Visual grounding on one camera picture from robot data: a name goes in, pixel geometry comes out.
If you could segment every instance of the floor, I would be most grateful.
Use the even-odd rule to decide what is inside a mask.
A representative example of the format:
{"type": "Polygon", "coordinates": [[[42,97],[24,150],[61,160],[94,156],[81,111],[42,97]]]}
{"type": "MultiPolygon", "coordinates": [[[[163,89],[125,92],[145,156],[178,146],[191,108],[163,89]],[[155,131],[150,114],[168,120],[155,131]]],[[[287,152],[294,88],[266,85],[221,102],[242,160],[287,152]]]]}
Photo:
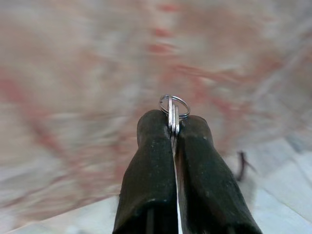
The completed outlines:
{"type": "MultiPolygon", "coordinates": [[[[246,153],[254,169],[239,186],[263,234],[311,234],[312,152],[299,152],[283,138],[246,153]]],[[[237,156],[226,162],[235,174],[237,156]]],[[[111,234],[117,204],[114,196],[9,233],[111,234]]]]}

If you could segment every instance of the black rubber grip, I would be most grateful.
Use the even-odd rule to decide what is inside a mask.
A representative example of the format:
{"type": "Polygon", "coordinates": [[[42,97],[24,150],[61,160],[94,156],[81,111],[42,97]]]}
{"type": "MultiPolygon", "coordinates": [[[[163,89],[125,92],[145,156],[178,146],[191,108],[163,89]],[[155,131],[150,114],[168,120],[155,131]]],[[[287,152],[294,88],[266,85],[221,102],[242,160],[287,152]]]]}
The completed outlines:
{"type": "Polygon", "coordinates": [[[261,234],[228,166],[214,148],[207,122],[180,123],[177,167],[183,233],[261,234]]]}
{"type": "Polygon", "coordinates": [[[176,180],[167,125],[159,110],[147,112],[137,124],[138,150],[123,177],[114,234],[177,234],[176,180]]]}

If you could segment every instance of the pink marble surface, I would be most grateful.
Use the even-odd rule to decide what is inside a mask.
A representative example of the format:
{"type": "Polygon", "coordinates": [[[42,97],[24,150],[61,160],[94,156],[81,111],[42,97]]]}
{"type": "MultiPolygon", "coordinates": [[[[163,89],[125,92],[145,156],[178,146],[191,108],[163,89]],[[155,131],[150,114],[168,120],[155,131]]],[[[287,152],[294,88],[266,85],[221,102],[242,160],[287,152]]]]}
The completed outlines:
{"type": "Polygon", "coordinates": [[[165,93],[207,119],[222,153],[311,136],[311,11],[311,0],[1,1],[0,213],[10,222],[0,225],[116,195],[137,121],[165,93]]]}

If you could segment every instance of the silver ring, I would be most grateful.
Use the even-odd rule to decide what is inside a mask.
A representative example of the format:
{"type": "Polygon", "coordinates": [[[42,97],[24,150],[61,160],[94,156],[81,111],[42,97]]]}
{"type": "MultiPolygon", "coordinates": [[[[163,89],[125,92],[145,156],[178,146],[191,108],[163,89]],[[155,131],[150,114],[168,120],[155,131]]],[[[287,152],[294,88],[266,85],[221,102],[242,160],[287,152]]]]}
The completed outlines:
{"type": "MultiPolygon", "coordinates": [[[[159,106],[160,106],[160,109],[165,113],[165,114],[169,114],[169,111],[166,109],[166,107],[163,106],[163,101],[165,99],[169,99],[169,96],[168,94],[162,96],[159,100],[159,106]]],[[[187,110],[186,113],[183,113],[183,114],[179,114],[179,118],[187,118],[191,112],[191,108],[189,107],[189,105],[181,98],[177,97],[177,96],[171,96],[173,100],[176,100],[177,102],[180,102],[187,110]]]]}

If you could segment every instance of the white tile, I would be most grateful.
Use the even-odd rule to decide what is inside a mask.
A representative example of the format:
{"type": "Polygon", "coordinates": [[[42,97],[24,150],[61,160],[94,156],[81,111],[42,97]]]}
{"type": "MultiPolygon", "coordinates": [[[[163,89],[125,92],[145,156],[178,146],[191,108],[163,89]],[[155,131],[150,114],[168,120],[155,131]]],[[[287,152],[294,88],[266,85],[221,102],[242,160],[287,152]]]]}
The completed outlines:
{"type": "Polygon", "coordinates": [[[312,185],[312,152],[306,152],[298,156],[295,160],[306,179],[309,180],[312,185]]]}
{"type": "Polygon", "coordinates": [[[268,176],[295,157],[296,152],[285,139],[277,139],[247,149],[246,155],[260,176],[268,176]]]}
{"type": "Polygon", "coordinates": [[[280,202],[312,222],[311,183],[294,161],[265,178],[262,186],[280,202]]]}
{"type": "Polygon", "coordinates": [[[93,234],[93,233],[86,233],[85,231],[81,230],[81,228],[75,225],[70,225],[67,227],[66,232],[64,232],[64,234],[93,234]]]}
{"type": "Polygon", "coordinates": [[[59,234],[54,232],[49,227],[43,226],[40,222],[33,223],[28,226],[16,229],[8,234],[59,234]]]}
{"type": "Polygon", "coordinates": [[[55,217],[46,219],[41,223],[44,226],[51,228],[58,234],[64,234],[66,233],[68,227],[74,223],[78,210],[79,209],[76,209],[73,211],[66,212],[64,214],[57,215],[55,217]]]}
{"type": "Polygon", "coordinates": [[[118,196],[96,202],[79,210],[74,225],[88,234],[111,234],[118,207],[118,196]]]}
{"type": "Polygon", "coordinates": [[[264,190],[257,192],[253,217],[263,234],[312,233],[310,222],[264,190]]]}
{"type": "Polygon", "coordinates": [[[0,209],[0,234],[6,233],[14,228],[16,217],[9,209],[0,209]]]}

